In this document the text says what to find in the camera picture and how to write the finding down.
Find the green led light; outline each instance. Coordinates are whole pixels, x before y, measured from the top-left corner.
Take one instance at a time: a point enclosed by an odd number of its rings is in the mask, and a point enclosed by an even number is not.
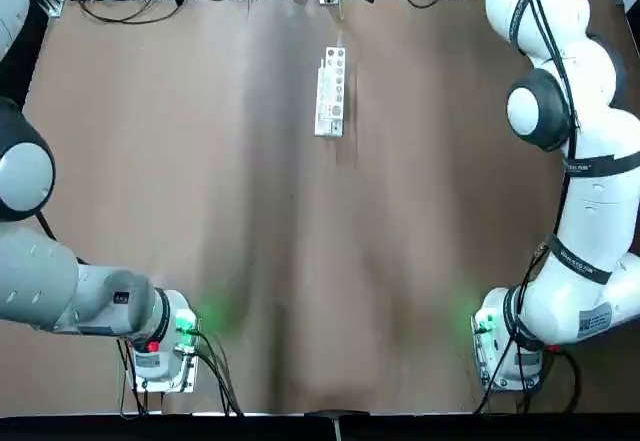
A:
[[[197,329],[196,315],[189,309],[179,309],[176,311],[176,330],[182,332],[180,344],[184,346],[193,346],[194,337],[185,331]]]

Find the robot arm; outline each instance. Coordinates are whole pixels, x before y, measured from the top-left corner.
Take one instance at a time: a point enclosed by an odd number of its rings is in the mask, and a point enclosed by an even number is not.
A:
[[[22,30],[29,0],[0,0],[0,62]]]
[[[180,293],[128,269],[79,264],[71,250],[18,223],[42,209],[54,182],[46,142],[0,98],[0,319],[55,334],[123,338],[143,390],[192,391],[196,340],[185,331],[198,326]]]
[[[526,0],[486,0],[494,30],[535,68],[509,92],[511,128],[545,151],[561,148],[569,179],[557,233],[547,240],[549,255],[524,291],[521,312],[516,300],[523,288],[514,286],[492,290],[472,317],[480,376],[485,384],[495,379],[497,389],[522,389],[517,345],[533,387],[545,345],[580,342],[640,314],[640,259],[627,252],[640,200],[640,122],[613,106],[623,67],[587,34],[587,0],[540,2],[571,88],[575,128],[564,80],[532,11],[539,10]]]

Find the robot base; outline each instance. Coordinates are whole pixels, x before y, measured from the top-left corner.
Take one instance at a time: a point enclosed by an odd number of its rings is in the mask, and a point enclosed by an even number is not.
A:
[[[199,320],[186,298],[178,291],[167,290],[170,311],[168,326],[157,352],[133,351],[138,392],[193,393],[198,371],[195,350],[197,336],[181,329],[199,329]]]
[[[153,381],[136,374],[138,393],[193,393],[198,375],[197,356],[184,356],[180,371],[168,381]]]
[[[482,308],[471,316],[473,360],[482,386],[487,389],[505,348],[509,346],[491,390],[522,391],[519,359],[522,360],[522,375],[527,389],[535,390],[540,383],[542,353],[521,348],[518,356],[515,340],[509,344],[510,335],[503,319],[506,293],[505,288],[492,290]]]

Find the brown cardboard surface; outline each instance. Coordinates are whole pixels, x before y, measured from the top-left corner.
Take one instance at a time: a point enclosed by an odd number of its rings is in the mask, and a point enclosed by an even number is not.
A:
[[[622,9],[592,6],[637,92]],[[316,70],[338,40],[346,132],[319,139]],[[469,315],[520,281],[555,216],[560,159],[519,141],[504,114],[527,69],[483,0],[346,0],[342,21],[315,0],[199,1],[144,27],[69,4],[25,113],[56,156],[45,213],[59,239],[183,291],[219,328],[246,411],[461,411],[482,397]],[[633,330],[575,349],[581,409],[640,407]],[[3,391],[16,393],[2,414],[117,409],[113,341],[11,325],[0,340]],[[197,391],[165,408],[219,409],[204,369]],[[559,409],[570,391],[558,366],[534,406]]]

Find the black strap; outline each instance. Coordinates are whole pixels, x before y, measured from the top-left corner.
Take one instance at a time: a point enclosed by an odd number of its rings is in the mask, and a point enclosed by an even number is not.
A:
[[[572,178],[603,178],[627,173],[640,166],[640,151],[615,159],[613,155],[565,159],[564,170]]]
[[[549,246],[549,251],[558,258],[558,261],[574,273],[578,273],[598,284],[607,284],[607,281],[609,281],[611,277],[610,272],[602,271],[573,254],[569,248],[562,244],[562,241],[560,241],[555,234],[550,234],[547,237],[547,246]]]
[[[529,6],[531,0],[518,0],[516,8],[513,11],[513,17],[511,18],[511,25],[509,26],[509,42],[518,47],[518,31],[520,30],[520,23],[524,12]]]
[[[507,291],[502,302],[502,319],[504,319],[509,336],[513,338],[518,346],[528,351],[540,351],[544,348],[544,343],[527,329],[520,317],[517,317],[515,313],[520,289],[520,286],[513,286]]]

